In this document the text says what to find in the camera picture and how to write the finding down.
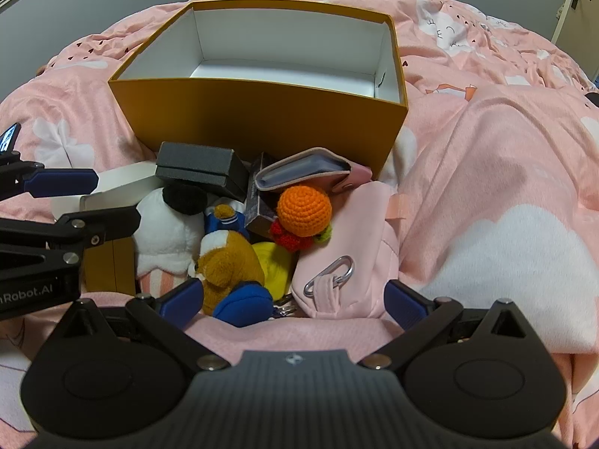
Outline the silver carabiner clip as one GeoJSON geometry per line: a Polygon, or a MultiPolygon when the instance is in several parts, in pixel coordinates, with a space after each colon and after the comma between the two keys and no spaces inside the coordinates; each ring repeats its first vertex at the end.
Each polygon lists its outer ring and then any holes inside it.
{"type": "Polygon", "coordinates": [[[308,283],[305,283],[302,292],[308,298],[314,297],[314,288],[318,280],[330,278],[333,288],[340,288],[345,285],[352,277],[354,272],[354,261],[351,256],[339,256],[336,260],[326,266],[320,273],[312,277],[308,283]]]}

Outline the yellow plush toy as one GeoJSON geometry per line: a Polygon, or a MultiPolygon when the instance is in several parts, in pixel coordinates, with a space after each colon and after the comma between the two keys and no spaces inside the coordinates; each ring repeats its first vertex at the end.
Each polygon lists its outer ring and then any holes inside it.
{"type": "Polygon", "coordinates": [[[274,301],[288,293],[291,285],[294,256],[274,242],[258,242],[252,245],[264,272],[264,287],[274,301]]]}

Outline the pink fabric pouch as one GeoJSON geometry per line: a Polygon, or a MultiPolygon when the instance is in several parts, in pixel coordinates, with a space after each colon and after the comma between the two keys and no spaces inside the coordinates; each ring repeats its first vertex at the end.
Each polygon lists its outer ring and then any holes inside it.
{"type": "Polygon", "coordinates": [[[380,318],[385,315],[384,289],[399,273],[399,230],[406,200],[393,187],[371,181],[332,197],[332,236],[303,251],[291,281],[299,309],[312,318],[380,318]],[[354,272],[340,288],[320,279],[314,297],[302,292],[305,283],[339,256],[351,256],[354,272]]]}

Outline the black textured case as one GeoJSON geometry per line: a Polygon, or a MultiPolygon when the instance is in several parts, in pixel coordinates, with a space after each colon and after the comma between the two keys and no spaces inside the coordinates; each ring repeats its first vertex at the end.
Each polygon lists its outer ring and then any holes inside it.
{"type": "Polygon", "coordinates": [[[243,202],[250,172],[232,149],[164,142],[156,159],[155,175],[164,181],[186,181],[218,196],[243,202]]]}

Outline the white long box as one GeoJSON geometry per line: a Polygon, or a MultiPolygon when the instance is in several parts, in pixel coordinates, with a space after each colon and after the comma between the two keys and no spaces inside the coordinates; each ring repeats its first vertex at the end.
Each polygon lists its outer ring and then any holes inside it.
{"type": "Polygon", "coordinates": [[[89,195],[58,197],[51,200],[55,219],[68,213],[136,206],[164,182],[155,175],[154,161],[141,161],[101,172],[89,195]]]}

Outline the orange crochet ball toy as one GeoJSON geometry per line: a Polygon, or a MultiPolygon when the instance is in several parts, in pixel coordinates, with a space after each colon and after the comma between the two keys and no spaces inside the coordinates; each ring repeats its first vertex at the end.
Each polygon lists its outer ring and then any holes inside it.
{"type": "Polygon", "coordinates": [[[279,196],[270,236],[290,253],[324,244],[332,236],[332,215],[331,200],[319,187],[288,187],[279,196]]]}

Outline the pink patterned duvet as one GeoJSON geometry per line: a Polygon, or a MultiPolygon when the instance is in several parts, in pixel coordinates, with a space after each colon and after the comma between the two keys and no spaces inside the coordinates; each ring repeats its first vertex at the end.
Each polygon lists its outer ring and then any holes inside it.
{"type": "MultiPolygon", "coordinates": [[[[598,107],[585,94],[594,86],[544,37],[467,3],[312,1],[395,21],[409,113],[381,179],[399,183],[406,205],[400,280],[468,307],[512,298],[566,378],[557,436],[590,447],[598,439],[598,107]],[[432,23],[457,29],[458,17],[465,37],[459,30],[450,50],[432,23]]],[[[51,159],[50,167],[68,167],[71,150],[74,166],[98,172],[149,158],[107,80],[183,6],[150,7],[65,47],[2,101],[1,133],[20,123],[23,158],[51,159]]],[[[392,321],[280,320],[235,329],[200,316],[188,333],[231,363],[245,349],[340,348],[358,360],[401,333],[392,321]]]]}

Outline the white rabbit plush toy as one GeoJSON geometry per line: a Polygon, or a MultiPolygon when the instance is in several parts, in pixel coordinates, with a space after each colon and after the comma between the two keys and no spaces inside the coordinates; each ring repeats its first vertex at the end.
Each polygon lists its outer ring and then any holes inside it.
{"type": "Polygon", "coordinates": [[[138,278],[154,270],[177,276],[188,273],[204,236],[204,206],[203,193],[174,183],[139,202],[140,223],[133,235],[138,278]]]}

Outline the brown dog plush toy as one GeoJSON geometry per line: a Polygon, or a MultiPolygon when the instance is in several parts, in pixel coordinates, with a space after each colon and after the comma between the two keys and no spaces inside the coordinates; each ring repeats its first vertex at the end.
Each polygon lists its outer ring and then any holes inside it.
{"type": "Polygon", "coordinates": [[[215,206],[195,270],[203,289],[201,311],[235,327],[252,326],[273,313],[262,266],[243,226],[244,220],[233,207],[215,206]]]}

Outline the gold brown small box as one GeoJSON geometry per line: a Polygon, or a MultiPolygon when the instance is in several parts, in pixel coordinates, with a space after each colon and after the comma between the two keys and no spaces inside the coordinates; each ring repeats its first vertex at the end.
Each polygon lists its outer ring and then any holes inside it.
{"type": "Polygon", "coordinates": [[[135,246],[131,237],[104,242],[84,253],[82,283],[87,292],[135,296],[135,246]]]}

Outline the orange cardboard storage box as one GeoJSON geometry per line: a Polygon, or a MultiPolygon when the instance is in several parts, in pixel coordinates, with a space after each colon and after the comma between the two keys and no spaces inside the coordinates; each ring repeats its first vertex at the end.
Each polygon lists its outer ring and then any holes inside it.
{"type": "Polygon", "coordinates": [[[251,161],[324,147],[379,173],[408,112],[388,14],[301,0],[199,0],[110,78],[137,139],[251,161]]]}

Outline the pink card wallet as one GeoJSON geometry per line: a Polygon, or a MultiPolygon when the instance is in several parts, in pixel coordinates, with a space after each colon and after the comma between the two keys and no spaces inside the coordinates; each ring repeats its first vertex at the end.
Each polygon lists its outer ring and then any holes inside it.
{"type": "Polygon", "coordinates": [[[360,165],[323,148],[314,147],[276,161],[255,176],[262,192],[277,192],[292,186],[319,187],[325,193],[343,193],[368,183],[369,167],[360,165]]]}

